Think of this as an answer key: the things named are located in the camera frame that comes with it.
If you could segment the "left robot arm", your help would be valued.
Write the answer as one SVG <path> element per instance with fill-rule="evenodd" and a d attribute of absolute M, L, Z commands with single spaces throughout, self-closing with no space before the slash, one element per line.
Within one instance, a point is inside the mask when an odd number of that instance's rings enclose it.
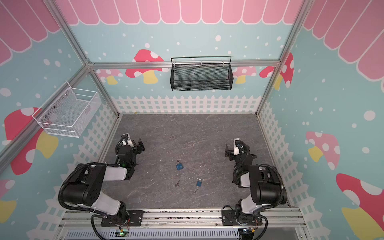
<path fill-rule="evenodd" d="M 108 163 L 79 164 L 64 180 L 58 193 L 59 204 L 73 211 L 95 213 L 114 225 L 124 225 L 130 220 L 126 205 L 102 192 L 104 182 L 128 181 L 137 165 L 137 155 L 145 151 L 142 140 L 137 143 L 124 135 L 115 147 L 116 161 Z"/>

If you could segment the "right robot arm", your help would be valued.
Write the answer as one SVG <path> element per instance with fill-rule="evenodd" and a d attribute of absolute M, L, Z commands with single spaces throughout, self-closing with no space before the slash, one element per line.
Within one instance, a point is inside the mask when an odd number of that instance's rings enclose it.
<path fill-rule="evenodd" d="M 262 218 L 256 214 L 287 203 L 287 192 L 277 169 L 268 164 L 254 165 L 257 156 L 241 139 L 234 139 L 234 149 L 226 148 L 225 157 L 235 162 L 232 183 L 249 189 L 250 195 L 239 200 L 234 210 L 222 209 L 224 225 L 261 225 Z"/>

